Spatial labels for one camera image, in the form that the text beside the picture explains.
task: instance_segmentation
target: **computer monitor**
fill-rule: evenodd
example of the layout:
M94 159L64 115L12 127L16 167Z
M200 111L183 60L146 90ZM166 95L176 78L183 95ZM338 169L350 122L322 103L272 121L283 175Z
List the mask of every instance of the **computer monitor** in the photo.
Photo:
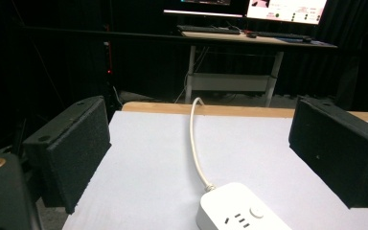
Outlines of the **computer monitor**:
M243 17L246 0L165 0L163 13L204 17Z
M250 0L247 18L318 25L327 0Z

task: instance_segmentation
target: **wooden table edge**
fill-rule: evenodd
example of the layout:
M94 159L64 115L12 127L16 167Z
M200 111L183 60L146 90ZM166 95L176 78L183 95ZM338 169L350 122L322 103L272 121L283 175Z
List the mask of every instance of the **wooden table edge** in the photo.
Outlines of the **wooden table edge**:
M170 113L190 114L191 105L183 103L125 103L124 112L147 112L147 113ZM358 118L368 121L368 112L350 112ZM238 117L273 117L292 118L293 108L271 108L271 107L246 107L228 105L199 105L195 114L213 116L238 116Z

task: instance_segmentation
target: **keyboard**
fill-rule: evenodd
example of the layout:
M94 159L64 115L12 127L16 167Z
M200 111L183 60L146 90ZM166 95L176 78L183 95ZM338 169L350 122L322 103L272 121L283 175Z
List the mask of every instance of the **keyboard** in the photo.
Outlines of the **keyboard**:
M211 34L224 34L224 35L239 35L240 31L234 31L223 28L213 27L196 27L196 26L177 26L181 32L197 32L197 33L211 33Z
M253 32L257 36L265 36L265 37L278 37L278 38L289 38L289 39L308 39L310 38L307 35L299 35L299 34L283 34L283 33L273 33L273 32Z

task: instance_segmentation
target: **power outlet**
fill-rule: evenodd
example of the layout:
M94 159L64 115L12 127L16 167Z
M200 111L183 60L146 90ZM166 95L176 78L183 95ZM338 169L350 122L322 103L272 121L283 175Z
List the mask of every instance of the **power outlet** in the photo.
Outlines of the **power outlet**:
M196 224L200 230L290 229L240 183L230 183L203 195Z

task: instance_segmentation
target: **white cable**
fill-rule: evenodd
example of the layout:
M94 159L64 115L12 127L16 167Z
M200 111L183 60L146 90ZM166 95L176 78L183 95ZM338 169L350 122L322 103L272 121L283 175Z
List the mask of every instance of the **white cable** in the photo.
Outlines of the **white cable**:
M194 163L196 167L196 172L199 175L199 178L201 179L202 183L205 185L205 191L210 192L215 189L215 186L210 183L207 178L205 177L204 173L202 172L202 169L199 166L198 157L196 154L196 143L194 141L194 112L196 111L196 103L199 102L202 105L205 105L205 103L200 98L196 98L193 102L193 106L191 107L191 114L190 114L190 141L191 141L191 148L193 150L193 158Z

